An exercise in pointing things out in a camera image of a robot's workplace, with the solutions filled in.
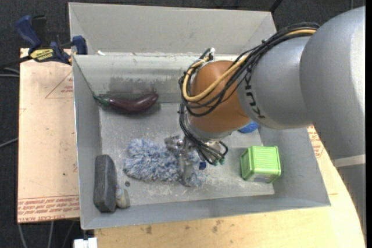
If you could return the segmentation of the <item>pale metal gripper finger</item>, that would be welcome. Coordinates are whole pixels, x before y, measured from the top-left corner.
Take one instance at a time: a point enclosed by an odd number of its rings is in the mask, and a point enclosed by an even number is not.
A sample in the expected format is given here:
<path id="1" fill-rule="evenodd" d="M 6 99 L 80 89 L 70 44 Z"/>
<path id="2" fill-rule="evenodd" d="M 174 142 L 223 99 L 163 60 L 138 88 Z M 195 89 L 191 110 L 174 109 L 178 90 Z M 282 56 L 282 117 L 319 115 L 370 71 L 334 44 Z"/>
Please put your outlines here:
<path id="1" fill-rule="evenodd" d="M 178 154 L 178 171 L 180 176 L 180 182 L 185 183 L 185 161 L 182 153 Z"/>
<path id="2" fill-rule="evenodd" d="M 193 173 L 193 163 L 190 160 L 185 161 L 185 186 L 191 186 L 190 180 Z"/>

